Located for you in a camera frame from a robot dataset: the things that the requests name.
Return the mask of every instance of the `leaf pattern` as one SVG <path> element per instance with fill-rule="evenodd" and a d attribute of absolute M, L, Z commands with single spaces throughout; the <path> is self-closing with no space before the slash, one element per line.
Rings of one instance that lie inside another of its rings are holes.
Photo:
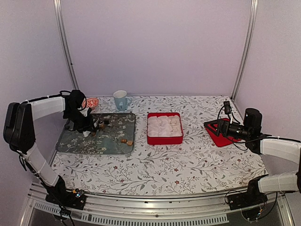
<path fill-rule="evenodd" d="M 228 97 L 132 97 L 136 114 L 134 150 L 128 155 L 57 153 L 52 168 L 70 189 L 128 195 L 194 194 L 246 186 L 266 172 L 260 156 L 234 145 L 218 148 L 204 129 Z M 234 115 L 241 120 L 232 105 Z M 93 113 L 117 112 L 112 97 L 99 98 Z M 178 112 L 181 145 L 147 144 L 147 114 Z"/>

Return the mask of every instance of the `red container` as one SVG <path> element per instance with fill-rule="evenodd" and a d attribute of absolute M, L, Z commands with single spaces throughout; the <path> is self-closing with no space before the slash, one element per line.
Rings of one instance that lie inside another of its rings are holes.
<path fill-rule="evenodd" d="M 153 116 L 179 116 L 180 117 L 180 125 L 181 125 L 181 131 L 182 131 L 182 136 L 180 137 L 149 137 L 147 135 L 147 143 L 149 145 L 180 145 L 183 143 L 183 127 L 182 127 L 182 122 L 181 122 L 181 116 L 177 112 L 168 112 L 168 113 L 149 113 L 147 115 L 147 121 L 149 120 L 150 117 Z"/>

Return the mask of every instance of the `white cloth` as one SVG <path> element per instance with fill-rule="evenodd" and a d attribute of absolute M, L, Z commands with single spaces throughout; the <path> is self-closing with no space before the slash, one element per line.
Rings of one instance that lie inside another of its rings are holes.
<path fill-rule="evenodd" d="M 148 118 L 147 134 L 150 137 L 180 137 L 182 136 L 180 117 L 160 116 Z"/>

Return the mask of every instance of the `metal pole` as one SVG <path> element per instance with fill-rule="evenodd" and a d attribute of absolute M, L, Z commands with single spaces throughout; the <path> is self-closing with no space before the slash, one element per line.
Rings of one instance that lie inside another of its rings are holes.
<path fill-rule="evenodd" d="M 65 27 L 64 27 L 64 23 L 63 23 L 61 1 L 54 0 L 54 4 L 55 4 L 55 16 L 56 16 L 57 26 L 58 26 L 58 30 L 59 30 L 60 37 L 61 37 L 62 47 L 63 47 L 70 79 L 71 79 L 73 88 L 79 89 L 79 85 L 78 85 L 78 82 L 77 82 L 77 79 L 76 79 L 76 76 L 74 73 L 73 63 L 71 60 L 71 55 L 70 55 L 70 51 L 69 51 L 69 47 L 68 47 L 68 43 L 67 43 L 67 37 L 66 37 Z"/>
<path fill-rule="evenodd" d="M 248 54 L 249 54 L 249 49 L 250 49 L 250 46 L 251 46 L 253 31 L 254 31 L 254 27 L 255 27 L 257 6 L 258 6 L 258 0 L 252 0 L 250 18 L 249 18 L 249 26 L 248 26 L 248 32 L 247 32 L 246 42 L 245 42 L 245 48 L 244 48 L 243 56 L 241 58 L 241 62 L 240 62 L 240 65 L 239 65 L 238 75 L 237 75 L 237 78 L 236 78 L 236 81 L 235 81 L 234 89 L 233 89 L 232 95 L 231 95 L 231 99 L 233 100 L 233 102 L 235 102 L 235 100 L 236 100 L 236 97 L 238 95 L 239 86 L 240 86 L 241 80 L 243 78 L 243 74 L 244 74 L 244 70 L 245 70 L 245 66 L 246 66 L 246 61 L 247 61 L 247 57 L 248 57 Z"/>

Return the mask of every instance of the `red tray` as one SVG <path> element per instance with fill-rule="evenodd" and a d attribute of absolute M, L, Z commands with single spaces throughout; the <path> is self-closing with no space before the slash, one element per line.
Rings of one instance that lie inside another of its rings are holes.
<path fill-rule="evenodd" d="M 225 121 L 229 121 L 229 119 L 227 118 L 223 118 L 222 120 Z M 216 130 L 217 129 L 217 124 L 214 125 L 208 125 L 211 129 Z M 231 145 L 234 142 L 238 142 L 241 139 L 235 139 L 233 137 L 228 137 L 230 140 L 228 140 L 227 138 L 223 137 L 223 135 L 220 133 L 219 136 L 217 137 L 212 131 L 210 131 L 208 128 L 205 127 L 205 129 L 207 130 L 208 134 L 210 135 L 211 139 L 213 140 L 213 142 L 215 143 L 215 145 L 217 147 L 224 147 L 227 145 Z"/>
<path fill-rule="evenodd" d="M 150 117 L 153 116 L 175 116 L 178 115 L 180 117 L 180 125 L 181 125 L 181 131 L 182 131 L 182 136 L 180 137 L 149 137 L 147 135 L 147 143 L 149 145 L 180 145 L 181 143 L 183 143 L 183 127 L 182 127 L 182 122 L 181 122 L 181 116 L 179 113 L 177 112 L 169 112 L 169 113 L 149 113 L 147 115 L 147 120 Z"/>

